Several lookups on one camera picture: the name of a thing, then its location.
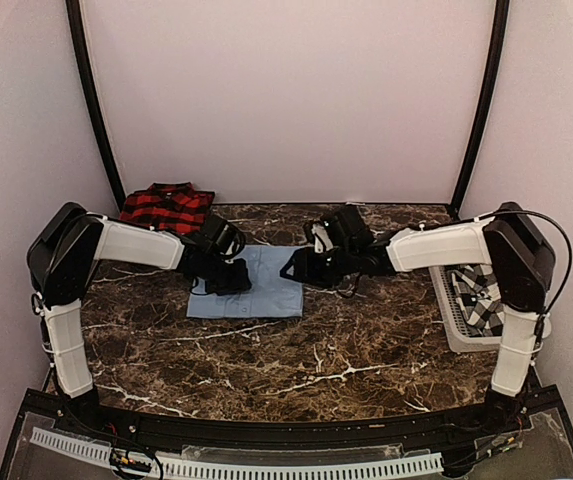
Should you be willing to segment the light blue long sleeve shirt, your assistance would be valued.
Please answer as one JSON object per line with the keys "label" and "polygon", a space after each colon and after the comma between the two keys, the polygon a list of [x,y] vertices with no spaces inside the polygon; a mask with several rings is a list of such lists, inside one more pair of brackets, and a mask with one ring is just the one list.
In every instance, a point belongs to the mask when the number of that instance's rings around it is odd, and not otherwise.
{"label": "light blue long sleeve shirt", "polygon": [[199,281],[186,315],[200,319],[301,317],[303,286],[280,276],[296,250],[293,246],[247,246],[240,258],[246,261],[252,288],[235,295],[206,295],[204,282]]}

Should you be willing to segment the red black plaid shirt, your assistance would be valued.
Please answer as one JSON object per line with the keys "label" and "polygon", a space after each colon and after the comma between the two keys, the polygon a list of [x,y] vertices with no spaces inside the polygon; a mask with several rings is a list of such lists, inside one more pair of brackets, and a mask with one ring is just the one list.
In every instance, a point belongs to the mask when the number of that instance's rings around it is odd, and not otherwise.
{"label": "red black plaid shirt", "polygon": [[153,183],[130,194],[119,220],[184,235],[199,231],[215,200],[213,191],[196,190],[191,182]]}

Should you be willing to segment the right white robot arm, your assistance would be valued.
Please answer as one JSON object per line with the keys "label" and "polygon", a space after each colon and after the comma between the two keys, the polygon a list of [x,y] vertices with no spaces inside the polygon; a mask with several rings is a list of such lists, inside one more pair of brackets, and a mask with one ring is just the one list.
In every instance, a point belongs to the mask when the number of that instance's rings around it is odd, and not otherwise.
{"label": "right white robot arm", "polygon": [[496,280],[504,322],[491,388],[501,394],[482,405],[476,424],[500,432],[515,416],[508,397],[522,390],[544,338],[558,293],[550,291],[556,254],[535,225],[550,217],[505,202],[497,210],[442,226],[414,226],[375,235],[358,208],[344,205],[306,228],[308,246],[294,251],[280,275],[320,288],[350,276],[392,277],[431,267],[483,266]]}

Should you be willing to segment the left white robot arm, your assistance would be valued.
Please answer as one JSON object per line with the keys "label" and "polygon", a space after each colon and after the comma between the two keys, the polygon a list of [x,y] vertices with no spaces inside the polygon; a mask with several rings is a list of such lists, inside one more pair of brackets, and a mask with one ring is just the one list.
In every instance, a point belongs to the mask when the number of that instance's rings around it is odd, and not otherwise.
{"label": "left white robot arm", "polygon": [[40,318],[42,345],[58,386],[66,396],[79,397],[67,417],[83,434],[97,436],[107,427],[106,412],[80,397],[94,388],[81,308],[99,264],[117,261],[176,271],[203,281],[207,294],[233,295],[251,288],[248,267],[239,256],[245,243],[235,225],[216,215],[198,231],[180,235],[90,213],[74,202],[55,214],[27,252],[31,307]]}

